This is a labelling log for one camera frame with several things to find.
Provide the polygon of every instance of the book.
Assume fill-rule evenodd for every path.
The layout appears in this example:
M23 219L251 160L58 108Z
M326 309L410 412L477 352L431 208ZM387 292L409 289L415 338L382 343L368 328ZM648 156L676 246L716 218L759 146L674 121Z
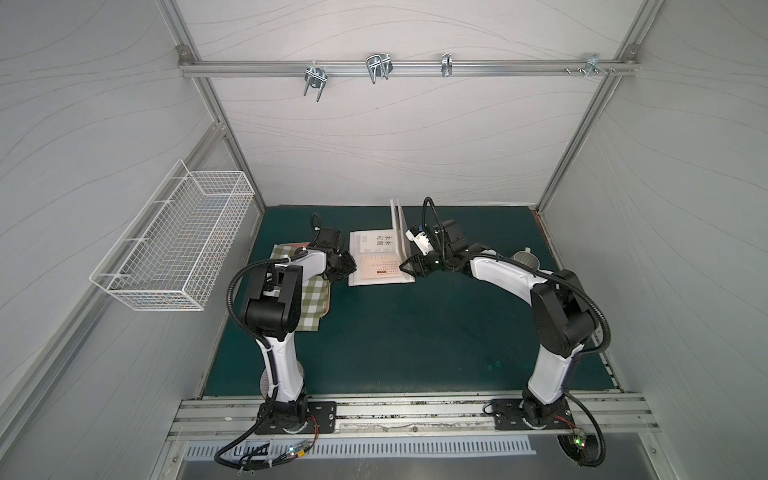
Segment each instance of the book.
M349 233L349 253L357 270L349 276L349 286L383 283L413 283L413 276L400 271L400 264L410 257L406 238L406 218L400 200L389 201L392 228Z

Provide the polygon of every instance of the metal clamp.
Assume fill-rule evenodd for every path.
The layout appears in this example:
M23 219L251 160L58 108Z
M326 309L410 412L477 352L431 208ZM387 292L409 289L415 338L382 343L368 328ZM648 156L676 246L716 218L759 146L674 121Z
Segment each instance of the metal clamp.
M366 68L371 76L371 81L376 84L376 77L384 77L389 80L389 72L392 71L392 59L388 53L376 53L366 58Z
M304 80L306 80L304 96L306 97L306 93L310 87L319 88L317 92L317 100L315 101L320 101L320 95L323 94L323 89L326 87L326 83L328 82L328 75L326 75L326 72L322 68L309 67L304 72Z
M636 43L630 43L627 46L627 50L624 51L624 56L621 61L628 64L637 63L637 51L640 50L640 45Z
M179 54L179 65L192 65L192 49L186 45L176 45L176 53Z
M610 73L608 70L598 67L598 54L596 53L593 53L592 55L590 55L584 67L579 68L578 70L581 72L581 76L584 78L588 77L590 74L593 74L593 73L594 74L602 73L603 75L607 75Z
M451 56L451 54L446 53L445 55L442 56L441 66L442 66L442 76L444 78L450 77L453 74L453 57Z

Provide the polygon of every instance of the dark green mat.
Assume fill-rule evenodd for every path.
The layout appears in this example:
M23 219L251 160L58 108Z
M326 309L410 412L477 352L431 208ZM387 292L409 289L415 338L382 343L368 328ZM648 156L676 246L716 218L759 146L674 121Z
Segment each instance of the dark green mat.
M404 211L409 225L421 221L421 207ZM251 261L267 258L275 243L311 240L312 212L341 230L346 242L350 231L391 225L388 207L271 207ZM504 255L530 247L541 268L556 270L527 207L439 207L439 214L458 221L469 243ZM296 353L310 395L516 390L533 372L538 341L528 304L490 283L436 272L416 283L333 284L330 312L318 332L296 333ZM205 394L259 395L263 368L254 340L230 321ZM613 383L592 356L571 387L610 389Z

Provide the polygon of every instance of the wire basket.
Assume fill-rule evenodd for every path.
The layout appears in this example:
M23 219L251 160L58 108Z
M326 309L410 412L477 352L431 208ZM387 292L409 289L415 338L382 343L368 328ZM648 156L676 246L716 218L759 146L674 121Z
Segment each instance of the wire basket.
M189 171L179 163L186 174L166 177L154 197L165 187L167 198L147 202L91 275L133 310L202 310L253 199L241 171ZM147 210L154 217L132 237ZM102 271L110 264L119 267Z

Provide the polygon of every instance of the checkered cloth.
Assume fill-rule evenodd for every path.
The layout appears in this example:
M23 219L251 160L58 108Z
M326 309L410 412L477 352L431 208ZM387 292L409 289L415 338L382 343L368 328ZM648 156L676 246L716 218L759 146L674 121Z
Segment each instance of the checkered cloth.
M290 255L298 246L275 245L270 258ZM316 332L320 326L320 317L328 313L330 297L331 282L324 280L320 275L310 277L310 281L301 288L301 319L296 331Z

